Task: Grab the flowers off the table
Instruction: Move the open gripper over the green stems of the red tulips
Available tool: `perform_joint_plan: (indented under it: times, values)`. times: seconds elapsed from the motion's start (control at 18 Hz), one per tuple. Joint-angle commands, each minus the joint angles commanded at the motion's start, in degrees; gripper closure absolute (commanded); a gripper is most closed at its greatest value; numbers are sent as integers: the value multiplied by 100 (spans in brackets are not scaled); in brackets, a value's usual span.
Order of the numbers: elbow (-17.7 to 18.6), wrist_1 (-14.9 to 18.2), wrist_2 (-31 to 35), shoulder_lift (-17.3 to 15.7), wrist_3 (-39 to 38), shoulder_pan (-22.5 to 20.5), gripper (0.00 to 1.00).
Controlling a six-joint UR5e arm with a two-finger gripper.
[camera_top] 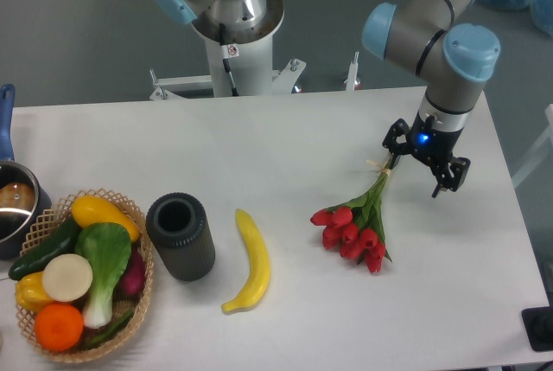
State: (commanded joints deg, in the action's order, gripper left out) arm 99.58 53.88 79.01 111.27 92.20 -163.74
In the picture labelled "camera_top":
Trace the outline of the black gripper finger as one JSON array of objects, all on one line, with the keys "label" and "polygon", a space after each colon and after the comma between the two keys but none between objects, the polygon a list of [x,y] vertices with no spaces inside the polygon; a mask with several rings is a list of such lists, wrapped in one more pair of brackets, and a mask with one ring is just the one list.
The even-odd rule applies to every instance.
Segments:
[{"label": "black gripper finger", "polygon": [[431,172],[436,179],[432,197],[436,198],[441,191],[455,192],[464,183],[471,161],[465,157],[449,157],[443,163],[432,163]]},{"label": "black gripper finger", "polygon": [[402,118],[391,125],[382,142],[383,147],[390,154],[389,163],[397,163],[401,156],[410,154],[408,142],[404,141],[400,143],[398,141],[400,137],[405,137],[409,132],[410,127]]}]

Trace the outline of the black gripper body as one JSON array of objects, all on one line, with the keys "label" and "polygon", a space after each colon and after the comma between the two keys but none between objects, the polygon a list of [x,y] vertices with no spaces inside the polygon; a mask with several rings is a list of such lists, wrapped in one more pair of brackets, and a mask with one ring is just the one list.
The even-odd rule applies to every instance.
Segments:
[{"label": "black gripper body", "polygon": [[405,136],[408,154],[443,172],[453,159],[453,149],[469,120],[470,112],[453,112],[423,96],[415,120]]}]

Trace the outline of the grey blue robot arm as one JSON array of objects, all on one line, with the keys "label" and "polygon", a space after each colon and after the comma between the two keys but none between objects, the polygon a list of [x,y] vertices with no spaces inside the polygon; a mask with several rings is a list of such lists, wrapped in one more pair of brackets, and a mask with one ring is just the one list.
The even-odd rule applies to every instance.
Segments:
[{"label": "grey blue robot arm", "polygon": [[464,183],[470,161],[456,157],[453,149],[500,54],[499,39],[491,30],[459,21],[473,2],[381,3],[362,31],[365,49],[426,83],[414,122],[399,119],[383,146],[393,162],[410,155],[429,167],[435,192],[456,191]]}]

